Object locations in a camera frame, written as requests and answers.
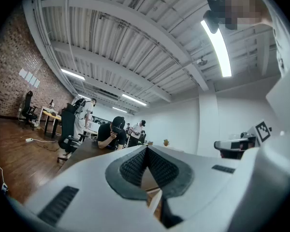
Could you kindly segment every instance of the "hand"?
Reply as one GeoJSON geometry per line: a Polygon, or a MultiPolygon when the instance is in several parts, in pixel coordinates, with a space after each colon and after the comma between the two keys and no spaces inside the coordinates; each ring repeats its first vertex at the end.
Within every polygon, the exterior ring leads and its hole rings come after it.
{"type": "Polygon", "coordinates": [[[233,24],[254,26],[264,23],[271,26],[272,19],[262,0],[225,0],[226,16],[233,24]]]}
{"type": "Polygon", "coordinates": [[[117,133],[111,131],[111,138],[115,139],[117,137],[117,133]]]}

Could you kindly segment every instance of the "wooden floor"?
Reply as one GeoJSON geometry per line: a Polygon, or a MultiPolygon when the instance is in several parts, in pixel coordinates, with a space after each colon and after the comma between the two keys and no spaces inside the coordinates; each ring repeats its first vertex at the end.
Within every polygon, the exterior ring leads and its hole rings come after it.
{"type": "MultiPolygon", "coordinates": [[[[26,138],[41,141],[54,141],[44,136],[43,129],[34,131],[24,122],[0,118],[0,167],[3,169],[4,182],[9,189],[9,195],[23,203],[38,187],[54,178],[63,162],[57,163],[57,156],[65,151],[55,143],[32,142],[26,143],[26,138]]],[[[52,131],[52,122],[48,124],[47,131],[52,131]]]]}

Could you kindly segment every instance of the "white ceiling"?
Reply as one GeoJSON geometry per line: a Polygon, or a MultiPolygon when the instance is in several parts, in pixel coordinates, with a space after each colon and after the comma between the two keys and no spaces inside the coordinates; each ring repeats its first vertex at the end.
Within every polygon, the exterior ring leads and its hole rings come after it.
{"type": "MultiPolygon", "coordinates": [[[[134,114],[143,106],[122,97],[123,93],[150,107],[173,102],[175,96],[192,89],[197,93],[198,85],[206,90],[206,82],[222,79],[217,56],[200,24],[209,9],[207,0],[33,2],[52,69],[66,69],[85,78],[81,81],[56,72],[73,93],[99,98],[134,114]],[[202,56],[208,62],[198,66],[196,60],[202,56]]],[[[261,79],[278,73],[269,27],[220,29],[232,78],[258,72],[261,79]]]]}

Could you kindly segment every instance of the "white paper on wall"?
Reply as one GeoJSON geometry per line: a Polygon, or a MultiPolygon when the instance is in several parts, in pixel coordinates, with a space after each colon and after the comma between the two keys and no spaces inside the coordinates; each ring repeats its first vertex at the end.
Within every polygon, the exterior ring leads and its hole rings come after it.
{"type": "Polygon", "coordinates": [[[33,76],[32,78],[31,78],[31,80],[30,80],[30,84],[31,85],[33,85],[34,84],[34,82],[35,82],[35,80],[37,80],[37,78],[35,77],[35,76],[33,76]]]}
{"type": "Polygon", "coordinates": [[[25,80],[26,80],[27,82],[29,82],[31,78],[32,78],[32,73],[31,73],[31,72],[28,72],[28,74],[27,74],[25,80]]]}
{"type": "Polygon", "coordinates": [[[40,84],[40,80],[39,80],[39,79],[37,79],[37,80],[35,81],[35,83],[34,83],[34,86],[35,86],[35,87],[38,87],[38,86],[39,86],[39,84],[40,84]]]}
{"type": "Polygon", "coordinates": [[[24,69],[21,69],[20,72],[18,73],[22,78],[25,78],[25,76],[27,75],[27,71],[25,71],[24,69]]]}

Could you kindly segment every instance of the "white cable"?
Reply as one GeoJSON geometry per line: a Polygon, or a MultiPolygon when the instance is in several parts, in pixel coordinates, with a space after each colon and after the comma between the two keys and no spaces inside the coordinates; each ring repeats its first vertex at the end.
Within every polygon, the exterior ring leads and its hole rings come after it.
{"type": "Polygon", "coordinates": [[[19,120],[19,121],[24,121],[24,120],[19,119],[20,112],[21,112],[21,111],[19,111],[19,113],[18,113],[18,120],[19,120]]]}
{"type": "Polygon", "coordinates": [[[3,183],[4,183],[4,178],[3,178],[3,169],[0,167],[1,169],[1,173],[2,173],[2,180],[3,180],[3,183]]]}
{"type": "Polygon", "coordinates": [[[39,142],[46,142],[46,143],[58,142],[58,140],[56,140],[56,141],[41,141],[41,140],[38,140],[38,139],[32,139],[32,140],[39,141],[39,142]]]}

